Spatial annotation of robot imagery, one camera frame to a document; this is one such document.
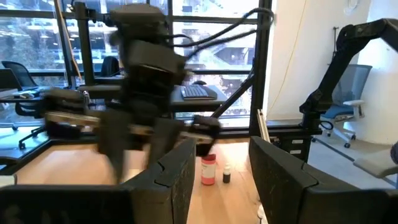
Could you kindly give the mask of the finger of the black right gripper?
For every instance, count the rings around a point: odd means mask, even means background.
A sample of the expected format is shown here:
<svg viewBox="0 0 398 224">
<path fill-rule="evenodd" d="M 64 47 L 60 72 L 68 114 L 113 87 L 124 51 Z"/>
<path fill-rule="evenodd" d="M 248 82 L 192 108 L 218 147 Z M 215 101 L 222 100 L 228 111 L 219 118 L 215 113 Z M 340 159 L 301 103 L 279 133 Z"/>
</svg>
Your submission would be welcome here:
<svg viewBox="0 0 398 224">
<path fill-rule="evenodd" d="M 105 110 L 99 126 L 99 152 L 106 155 L 113 167 L 116 182 L 122 181 L 126 120 L 123 111 Z"/>
<path fill-rule="evenodd" d="M 182 130 L 183 121 L 176 119 L 157 119 L 155 121 L 154 133 L 150 139 L 151 164 L 174 148 Z"/>
</svg>

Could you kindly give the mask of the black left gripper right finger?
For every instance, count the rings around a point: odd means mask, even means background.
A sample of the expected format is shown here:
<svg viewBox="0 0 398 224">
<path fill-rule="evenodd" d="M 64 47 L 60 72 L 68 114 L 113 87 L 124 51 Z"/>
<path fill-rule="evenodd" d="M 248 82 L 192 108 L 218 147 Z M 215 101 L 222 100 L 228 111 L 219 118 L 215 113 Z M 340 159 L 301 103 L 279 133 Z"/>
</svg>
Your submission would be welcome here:
<svg viewBox="0 0 398 224">
<path fill-rule="evenodd" d="M 398 224 L 398 190 L 357 188 L 259 136 L 249 160 L 268 224 Z"/>
</svg>

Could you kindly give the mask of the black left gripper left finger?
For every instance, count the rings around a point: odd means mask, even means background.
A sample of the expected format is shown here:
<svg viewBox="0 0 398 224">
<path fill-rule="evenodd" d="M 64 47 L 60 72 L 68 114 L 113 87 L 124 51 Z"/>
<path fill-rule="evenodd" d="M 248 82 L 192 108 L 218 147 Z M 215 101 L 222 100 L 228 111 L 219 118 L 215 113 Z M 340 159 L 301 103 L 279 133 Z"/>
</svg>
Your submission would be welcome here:
<svg viewBox="0 0 398 224">
<path fill-rule="evenodd" d="M 196 144 L 177 147 L 119 185 L 9 185 L 0 224 L 186 224 Z"/>
</svg>

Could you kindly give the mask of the large red food coloring bottle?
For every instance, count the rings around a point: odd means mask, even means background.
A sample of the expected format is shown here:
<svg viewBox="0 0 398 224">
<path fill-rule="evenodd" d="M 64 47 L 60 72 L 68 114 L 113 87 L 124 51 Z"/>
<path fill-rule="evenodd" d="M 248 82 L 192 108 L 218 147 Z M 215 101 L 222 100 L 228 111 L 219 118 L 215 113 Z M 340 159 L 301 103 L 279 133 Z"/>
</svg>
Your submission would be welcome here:
<svg viewBox="0 0 398 224">
<path fill-rule="evenodd" d="M 216 154 L 209 154 L 201 159 L 201 183 L 213 185 L 215 183 Z"/>
</svg>

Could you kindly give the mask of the black office chair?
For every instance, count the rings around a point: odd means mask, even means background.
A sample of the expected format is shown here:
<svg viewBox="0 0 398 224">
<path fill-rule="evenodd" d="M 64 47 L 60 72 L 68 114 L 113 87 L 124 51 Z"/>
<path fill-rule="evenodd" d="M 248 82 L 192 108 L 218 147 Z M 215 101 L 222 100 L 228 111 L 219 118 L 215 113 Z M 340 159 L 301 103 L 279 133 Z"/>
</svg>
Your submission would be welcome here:
<svg viewBox="0 0 398 224">
<path fill-rule="evenodd" d="M 113 77 L 120 72 L 119 61 L 116 57 L 107 56 L 101 66 L 101 77 Z"/>
<path fill-rule="evenodd" d="M 46 89 L 46 86 L 39 86 L 36 84 L 28 69 L 23 64 L 7 60 L 3 60 L 1 63 L 5 68 L 10 69 L 13 72 L 15 80 L 18 82 L 17 89 L 19 91 L 34 91 L 33 95 L 38 97 L 39 92 Z M 34 115 L 37 110 L 37 103 L 16 103 L 15 110 L 20 116 L 31 116 L 35 119 L 39 118 L 38 116 Z M 36 138 L 39 133 L 44 131 L 44 126 L 33 129 L 28 136 L 19 141 L 19 149 L 26 148 L 24 143 L 25 140 L 29 138 Z"/>
</svg>

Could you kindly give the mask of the black computer keyboard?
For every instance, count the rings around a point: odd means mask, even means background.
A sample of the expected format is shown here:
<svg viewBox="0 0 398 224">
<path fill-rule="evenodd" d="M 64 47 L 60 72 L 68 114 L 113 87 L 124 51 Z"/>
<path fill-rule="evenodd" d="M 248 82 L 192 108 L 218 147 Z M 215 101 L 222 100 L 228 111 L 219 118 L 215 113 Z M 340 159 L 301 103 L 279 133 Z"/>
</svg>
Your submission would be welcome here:
<svg viewBox="0 0 398 224">
<path fill-rule="evenodd" d="M 218 95 L 205 85 L 181 86 L 180 92 L 184 100 L 215 100 Z"/>
</svg>

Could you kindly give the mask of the black office desk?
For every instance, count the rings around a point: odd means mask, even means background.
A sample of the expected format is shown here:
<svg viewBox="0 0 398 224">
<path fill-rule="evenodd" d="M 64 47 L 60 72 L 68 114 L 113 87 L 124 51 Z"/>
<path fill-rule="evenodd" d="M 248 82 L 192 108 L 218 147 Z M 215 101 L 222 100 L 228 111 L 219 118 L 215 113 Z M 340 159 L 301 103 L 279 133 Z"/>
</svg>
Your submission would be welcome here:
<svg viewBox="0 0 398 224">
<path fill-rule="evenodd" d="M 171 94 L 170 109 L 173 113 L 216 111 L 228 98 L 215 85 L 206 85 L 217 94 L 215 100 L 184 100 L 180 92 L 181 86 L 176 86 Z M 87 91 L 91 99 L 116 99 L 121 87 L 119 85 L 79 86 L 77 90 Z"/>
</svg>

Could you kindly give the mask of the black desk pole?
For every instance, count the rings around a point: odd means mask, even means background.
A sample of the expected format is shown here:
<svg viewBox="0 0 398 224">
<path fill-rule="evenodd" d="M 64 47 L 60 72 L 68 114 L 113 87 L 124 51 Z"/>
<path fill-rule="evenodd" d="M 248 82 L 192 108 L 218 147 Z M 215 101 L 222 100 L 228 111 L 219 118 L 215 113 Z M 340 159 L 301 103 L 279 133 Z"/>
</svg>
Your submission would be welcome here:
<svg viewBox="0 0 398 224">
<path fill-rule="evenodd" d="M 95 73 L 91 53 L 91 42 L 88 25 L 88 9 L 86 8 L 86 4 L 80 1 L 75 1 L 72 6 L 74 7 L 75 19 L 78 23 L 78 33 L 80 36 L 81 59 L 83 64 L 85 85 L 94 85 Z"/>
</svg>

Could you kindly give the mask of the grey chair seat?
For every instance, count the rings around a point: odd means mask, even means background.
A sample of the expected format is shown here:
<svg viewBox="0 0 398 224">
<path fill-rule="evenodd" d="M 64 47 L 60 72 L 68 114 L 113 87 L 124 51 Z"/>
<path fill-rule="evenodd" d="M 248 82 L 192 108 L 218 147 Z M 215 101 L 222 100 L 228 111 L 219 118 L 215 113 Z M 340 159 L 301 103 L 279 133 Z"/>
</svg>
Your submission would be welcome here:
<svg viewBox="0 0 398 224">
<path fill-rule="evenodd" d="M 393 186 L 398 189 L 398 141 L 390 149 L 355 159 L 353 164 L 378 179 L 396 175 Z"/>
</svg>

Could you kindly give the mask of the blue grey office chair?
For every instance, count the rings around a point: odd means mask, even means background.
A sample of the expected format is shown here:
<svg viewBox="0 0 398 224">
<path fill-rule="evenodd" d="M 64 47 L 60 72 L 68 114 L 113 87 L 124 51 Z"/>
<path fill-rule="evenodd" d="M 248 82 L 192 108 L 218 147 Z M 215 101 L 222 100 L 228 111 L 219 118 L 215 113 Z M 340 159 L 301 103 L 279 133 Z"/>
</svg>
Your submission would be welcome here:
<svg viewBox="0 0 398 224">
<path fill-rule="evenodd" d="M 326 136 L 335 135 L 344 141 L 344 147 L 351 147 L 356 132 L 344 128 L 348 121 L 364 117 L 364 100 L 361 95 L 370 74 L 370 65 L 348 65 L 332 93 L 332 105 L 321 115 L 321 127 Z"/>
</svg>

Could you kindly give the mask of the silver aluminium bracket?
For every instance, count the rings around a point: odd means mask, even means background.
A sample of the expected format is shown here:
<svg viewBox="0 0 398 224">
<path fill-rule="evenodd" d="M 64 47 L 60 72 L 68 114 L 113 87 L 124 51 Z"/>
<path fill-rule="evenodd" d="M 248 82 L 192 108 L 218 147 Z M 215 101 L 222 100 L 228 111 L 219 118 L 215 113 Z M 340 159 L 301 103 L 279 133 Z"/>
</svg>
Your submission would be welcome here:
<svg viewBox="0 0 398 224">
<path fill-rule="evenodd" d="M 266 119 L 264 117 L 264 113 L 262 112 L 262 109 L 257 110 L 257 122 L 259 125 L 259 130 L 261 133 L 261 138 L 267 142 L 271 142 L 267 124 L 266 124 Z"/>
</svg>

